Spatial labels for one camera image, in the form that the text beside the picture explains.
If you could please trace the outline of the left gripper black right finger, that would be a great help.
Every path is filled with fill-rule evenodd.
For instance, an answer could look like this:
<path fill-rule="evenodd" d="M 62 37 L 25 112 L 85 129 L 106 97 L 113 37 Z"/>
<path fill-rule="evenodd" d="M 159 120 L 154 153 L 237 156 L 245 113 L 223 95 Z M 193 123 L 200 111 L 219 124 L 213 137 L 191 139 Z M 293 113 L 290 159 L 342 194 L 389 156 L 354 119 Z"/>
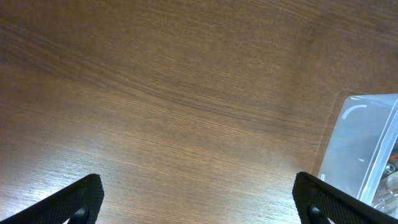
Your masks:
<path fill-rule="evenodd" d="M 307 172 L 297 173 L 292 195 L 300 221 L 304 224 L 397 224 L 397 219 Z"/>

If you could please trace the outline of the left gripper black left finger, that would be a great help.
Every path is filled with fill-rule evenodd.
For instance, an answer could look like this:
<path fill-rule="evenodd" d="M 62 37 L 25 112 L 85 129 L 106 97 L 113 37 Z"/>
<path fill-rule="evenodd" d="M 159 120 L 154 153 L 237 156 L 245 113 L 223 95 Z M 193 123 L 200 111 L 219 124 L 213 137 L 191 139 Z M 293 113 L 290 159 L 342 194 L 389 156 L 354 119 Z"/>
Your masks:
<path fill-rule="evenodd" d="M 89 174 L 1 223 L 95 223 L 103 199 L 100 175 Z"/>

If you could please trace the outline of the clear case coloured bits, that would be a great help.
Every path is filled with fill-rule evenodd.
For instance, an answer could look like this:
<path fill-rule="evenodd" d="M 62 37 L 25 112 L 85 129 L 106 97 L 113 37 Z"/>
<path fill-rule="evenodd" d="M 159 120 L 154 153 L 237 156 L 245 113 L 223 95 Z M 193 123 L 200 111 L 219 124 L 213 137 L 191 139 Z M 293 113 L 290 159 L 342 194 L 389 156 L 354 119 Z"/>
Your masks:
<path fill-rule="evenodd" d="M 397 177 L 382 179 L 377 187 L 371 206 L 397 219 Z"/>

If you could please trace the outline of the clear plastic container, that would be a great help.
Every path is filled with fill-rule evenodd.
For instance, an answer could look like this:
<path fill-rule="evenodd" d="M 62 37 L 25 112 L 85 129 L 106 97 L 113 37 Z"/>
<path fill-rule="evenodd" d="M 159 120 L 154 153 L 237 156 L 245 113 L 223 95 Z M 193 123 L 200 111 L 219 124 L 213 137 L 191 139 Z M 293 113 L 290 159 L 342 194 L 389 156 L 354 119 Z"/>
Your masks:
<path fill-rule="evenodd" d="M 397 151 L 397 94 L 342 90 L 333 103 L 312 174 L 371 206 Z"/>

